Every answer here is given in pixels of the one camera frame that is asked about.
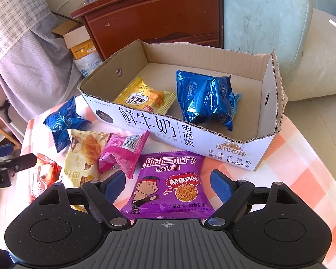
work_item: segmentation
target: noodle illustration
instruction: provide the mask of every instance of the noodle illustration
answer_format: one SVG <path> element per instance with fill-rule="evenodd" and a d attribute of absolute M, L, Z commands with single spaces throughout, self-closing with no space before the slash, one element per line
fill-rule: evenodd
<path fill-rule="evenodd" d="M 190 202 L 198 196 L 198 189 L 192 184 L 182 184 L 176 189 L 176 197 L 180 201 Z"/>

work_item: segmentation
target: croissant illustration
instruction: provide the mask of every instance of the croissant illustration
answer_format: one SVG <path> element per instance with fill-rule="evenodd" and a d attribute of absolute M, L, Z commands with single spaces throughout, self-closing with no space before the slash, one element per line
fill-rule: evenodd
<path fill-rule="evenodd" d="M 72 140 L 71 148 L 74 153 L 78 153 L 80 151 L 85 156 L 85 170 L 89 169 L 99 159 L 99 155 L 101 154 L 101 147 L 91 134 L 84 140 L 75 136 Z"/>

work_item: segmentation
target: purple snack bag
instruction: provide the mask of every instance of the purple snack bag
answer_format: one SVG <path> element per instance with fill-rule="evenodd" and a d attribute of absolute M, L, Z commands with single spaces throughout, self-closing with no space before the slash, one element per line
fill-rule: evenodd
<path fill-rule="evenodd" d="M 180 151 L 144 154 L 139 160 L 136 186 L 121 209 L 128 219 L 207 219 L 214 213 L 199 176 L 203 156 Z"/>

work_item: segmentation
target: white cloth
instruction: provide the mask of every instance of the white cloth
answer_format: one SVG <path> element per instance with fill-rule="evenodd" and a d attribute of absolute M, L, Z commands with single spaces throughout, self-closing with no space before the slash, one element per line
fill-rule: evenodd
<path fill-rule="evenodd" d="M 46 0 L 0 0 L 0 59 L 50 13 Z"/>
<path fill-rule="evenodd" d="M 81 78 L 50 14 L 27 31 L 0 60 L 0 85 L 19 115 L 29 121 L 65 101 Z"/>

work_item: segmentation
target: red package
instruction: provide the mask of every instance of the red package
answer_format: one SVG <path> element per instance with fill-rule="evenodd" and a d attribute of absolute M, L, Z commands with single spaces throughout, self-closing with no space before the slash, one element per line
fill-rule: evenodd
<path fill-rule="evenodd" d="M 99 171 L 103 173 L 118 164 L 127 177 L 133 179 L 134 169 L 149 133 L 146 131 L 127 137 L 113 134 L 99 157 Z"/>
<path fill-rule="evenodd" d="M 56 162 L 45 155 L 37 154 L 37 163 L 32 177 L 31 202 L 58 180 L 61 169 Z"/>

